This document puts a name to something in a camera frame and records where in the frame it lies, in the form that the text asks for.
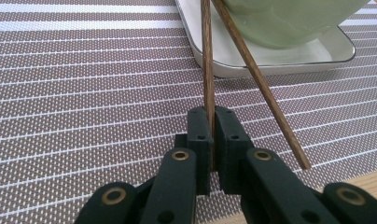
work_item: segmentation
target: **placemat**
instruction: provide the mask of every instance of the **placemat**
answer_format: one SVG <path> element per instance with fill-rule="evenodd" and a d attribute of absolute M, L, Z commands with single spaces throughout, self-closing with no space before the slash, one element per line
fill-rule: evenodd
<path fill-rule="evenodd" d="M 216 103 L 255 146 L 313 188 L 377 171 L 375 2 L 341 28 L 356 46 L 351 62 L 267 77 L 310 171 L 251 78 L 215 80 Z M 0 223 L 73 223 L 102 185 L 140 185 L 202 104 L 202 69 L 174 0 L 0 0 Z M 212 191 L 197 199 L 198 223 L 240 211 L 216 175 Z"/>

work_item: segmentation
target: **chopsticks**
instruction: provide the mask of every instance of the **chopsticks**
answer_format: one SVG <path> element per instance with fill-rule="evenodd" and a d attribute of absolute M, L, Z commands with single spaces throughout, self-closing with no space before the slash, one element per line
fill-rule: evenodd
<path fill-rule="evenodd" d="M 261 71 L 258 69 L 258 65 L 256 64 L 255 60 L 253 59 L 249 49 L 247 48 L 244 40 L 242 39 L 241 35 L 238 32 L 238 29 L 236 28 L 234 22 L 232 21 L 229 11 L 224 6 L 223 2 L 221 0 L 212 0 L 213 4 L 216 8 L 217 13 L 219 14 L 221 20 L 223 20 L 224 25 L 226 26 L 227 30 L 229 31 L 229 34 L 235 43 L 235 46 L 239 50 L 241 56 L 244 59 L 244 62 L 246 63 L 247 68 L 249 69 L 250 74 L 252 75 L 253 79 L 255 79 L 259 90 L 261 91 L 265 101 L 267 102 L 268 107 L 272 111 L 273 116 L 276 119 L 276 122 L 279 125 L 279 128 L 281 129 L 285 139 L 287 140 L 287 143 L 289 144 L 290 148 L 293 151 L 294 156 L 296 157 L 296 160 L 298 161 L 300 167 L 302 169 L 310 169 L 311 164 L 308 161 L 308 158 L 306 157 L 304 151 L 301 148 L 301 145 L 299 143 L 299 140 L 297 139 L 296 135 L 291 130 L 285 115 L 283 114 L 281 108 L 279 107 L 278 103 L 276 102 L 275 98 L 273 97 L 273 94 L 270 90 L 270 87 L 268 86 L 267 80 L 265 77 L 261 74 Z M 210 78 L 212 75 L 212 69 L 211 69 L 211 62 L 212 62 L 212 46 L 209 45 L 211 41 L 211 34 L 210 34 L 210 6 L 209 6 L 209 0 L 202 0 L 202 66 L 204 68 L 204 85 L 205 85 L 205 110 L 210 110 L 206 106 L 206 104 L 210 104 L 209 101 L 211 100 L 210 96 L 208 94 L 214 94 L 211 93 L 211 90 L 214 90 L 213 84 L 209 84 L 208 82 L 213 83 L 213 79 Z M 213 113 L 215 113 L 215 99 L 213 96 Z"/>

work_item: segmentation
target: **tray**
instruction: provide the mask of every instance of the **tray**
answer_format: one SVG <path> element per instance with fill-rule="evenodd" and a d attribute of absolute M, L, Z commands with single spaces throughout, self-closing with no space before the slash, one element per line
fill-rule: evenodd
<path fill-rule="evenodd" d="M 194 58 L 202 66 L 201 0 L 175 0 Z M 227 29 L 211 4 L 214 75 L 249 77 Z M 355 46 L 335 27 L 306 44 L 289 49 L 269 49 L 244 39 L 263 75 L 319 72 L 338 67 L 355 57 Z"/>

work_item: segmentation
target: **striped placemat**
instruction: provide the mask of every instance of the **striped placemat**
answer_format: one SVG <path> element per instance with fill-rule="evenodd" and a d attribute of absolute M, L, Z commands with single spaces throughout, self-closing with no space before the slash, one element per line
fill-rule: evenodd
<path fill-rule="evenodd" d="M 216 79 L 217 104 L 313 188 L 377 171 L 375 2 L 341 28 L 351 62 L 268 77 L 310 171 L 251 78 Z M 102 185 L 140 185 L 199 105 L 202 69 L 174 0 L 0 0 L 0 223 L 72 223 Z M 240 211 L 215 175 L 212 189 L 198 198 L 199 223 Z"/>

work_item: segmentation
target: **wooden chopstick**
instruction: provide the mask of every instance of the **wooden chopstick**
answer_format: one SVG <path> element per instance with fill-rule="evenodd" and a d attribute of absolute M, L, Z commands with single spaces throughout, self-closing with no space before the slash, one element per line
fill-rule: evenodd
<path fill-rule="evenodd" d="M 293 154 L 296 157 L 300 167 L 302 169 L 310 169 L 311 164 L 308 161 L 308 158 L 306 157 L 304 151 L 302 150 L 299 140 L 297 139 L 296 135 L 291 130 L 285 118 L 285 115 L 283 114 L 281 108 L 279 107 L 278 103 L 273 97 L 273 94 L 268 86 L 267 80 L 261 74 L 261 71 L 258 69 L 258 65 L 253 59 L 244 40 L 239 34 L 238 29 L 236 28 L 234 22 L 232 21 L 229 11 L 226 9 L 226 7 L 224 6 L 221 0 L 212 0 L 212 1 L 218 15 L 221 17 L 221 20 L 223 20 L 224 25 L 229 31 L 229 34 L 232 40 L 234 41 L 235 46 L 237 47 L 241 56 L 243 57 L 244 62 L 246 63 L 246 66 L 249 69 L 250 74 L 252 75 L 253 79 L 255 79 L 256 83 L 258 84 L 259 90 L 264 96 L 264 99 L 267 102 L 268 107 L 272 111 L 272 114 L 275 117 L 276 122 L 278 123 L 279 128 L 281 129 L 290 148 L 292 149 Z"/>
<path fill-rule="evenodd" d="M 215 84 L 212 72 L 212 27 L 210 0 L 201 0 L 202 16 L 202 69 L 203 69 L 203 102 L 206 117 L 213 138 L 215 139 Z M 212 148 L 212 158 L 215 158 L 215 148 Z M 216 169 L 216 160 L 212 160 L 212 170 Z"/>

